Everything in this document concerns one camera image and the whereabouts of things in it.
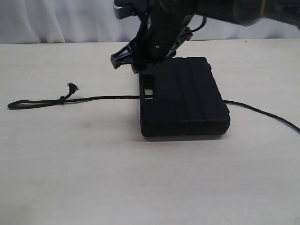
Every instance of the cable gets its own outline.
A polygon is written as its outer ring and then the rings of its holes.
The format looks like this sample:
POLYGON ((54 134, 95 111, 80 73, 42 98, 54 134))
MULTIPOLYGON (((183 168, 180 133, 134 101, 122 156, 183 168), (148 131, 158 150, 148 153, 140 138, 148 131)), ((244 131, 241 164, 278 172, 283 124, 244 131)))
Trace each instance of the cable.
MULTIPOLYGON (((42 108, 42 107, 49 107, 53 105, 64 105, 68 103, 80 103, 80 102, 88 102, 88 101, 94 101, 94 100, 102 100, 102 99, 139 99, 140 96, 135 95, 124 95, 124 96, 97 96, 97 97, 87 97, 87 98, 77 98, 77 99, 69 99, 79 88, 73 84, 68 83, 69 87, 69 93, 66 96, 62 96, 59 99, 56 100, 40 100, 40 101, 29 101, 29 100, 20 100, 16 102, 12 102, 8 104, 8 108, 10 110, 21 110, 21 109, 35 109, 35 108, 42 108)), ((146 98, 153 98, 153 95, 147 95, 146 98)), ((292 124, 291 122, 287 121, 286 119, 283 119, 277 115, 271 114, 269 112, 262 111, 260 109, 254 108, 252 106, 249 106, 245 103, 241 102, 235 102, 235 101, 224 101, 227 105, 237 105, 244 108, 247 108, 249 110, 255 111, 257 113, 261 113, 263 115, 269 116, 271 118, 277 119, 284 124, 290 126, 293 128, 296 132, 300 134, 300 128, 296 125, 292 124)))
POLYGON ((194 32, 201 30, 206 25, 206 22, 207 22, 207 17, 204 16, 201 25, 199 27, 197 27, 196 29, 191 30, 191 32, 194 33, 194 32))

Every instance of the black plastic case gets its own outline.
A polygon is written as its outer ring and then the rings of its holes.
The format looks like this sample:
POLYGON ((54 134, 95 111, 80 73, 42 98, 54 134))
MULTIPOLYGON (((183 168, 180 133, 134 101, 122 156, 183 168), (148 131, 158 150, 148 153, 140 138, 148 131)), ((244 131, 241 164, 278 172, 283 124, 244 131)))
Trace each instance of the black plastic case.
POLYGON ((145 137, 223 135, 229 110, 206 58, 174 58, 139 74, 141 131, 145 137), (145 98, 145 90, 153 98, 145 98))

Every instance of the white curtain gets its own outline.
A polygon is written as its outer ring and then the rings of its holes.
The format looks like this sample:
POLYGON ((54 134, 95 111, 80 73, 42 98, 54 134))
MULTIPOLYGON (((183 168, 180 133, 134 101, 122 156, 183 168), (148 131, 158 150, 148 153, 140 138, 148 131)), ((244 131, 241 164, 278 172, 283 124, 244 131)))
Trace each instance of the white curtain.
MULTIPOLYGON (((195 16, 190 27, 201 23, 195 16)), ((139 20, 117 20, 113 0, 0 0, 0 43, 129 41, 139 20)), ((195 40, 300 38, 288 24, 262 20, 241 27, 209 19, 195 40)))

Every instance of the table surface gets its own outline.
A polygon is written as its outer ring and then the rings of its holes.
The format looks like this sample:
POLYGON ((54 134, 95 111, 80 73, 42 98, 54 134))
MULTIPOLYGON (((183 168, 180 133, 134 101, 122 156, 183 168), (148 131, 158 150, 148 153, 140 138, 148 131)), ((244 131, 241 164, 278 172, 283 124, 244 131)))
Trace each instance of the table surface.
MULTIPOLYGON (((138 100, 10 111, 9 102, 136 95, 125 43, 0 45, 1 225, 299 225, 300 136, 229 106, 219 139, 144 139, 138 100)), ((300 125, 300 39, 188 42, 224 99, 300 125)))

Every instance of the robotic arm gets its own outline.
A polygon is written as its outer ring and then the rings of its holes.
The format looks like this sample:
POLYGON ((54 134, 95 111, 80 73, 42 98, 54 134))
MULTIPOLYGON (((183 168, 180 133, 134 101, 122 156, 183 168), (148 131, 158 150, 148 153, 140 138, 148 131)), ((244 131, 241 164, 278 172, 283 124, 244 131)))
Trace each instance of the robotic arm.
POLYGON ((136 15, 136 37, 111 56, 115 69, 130 64, 135 73, 160 64, 193 36, 194 15, 249 26, 265 17, 300 27, 300 0, 115 0, 116 17, 136 15))

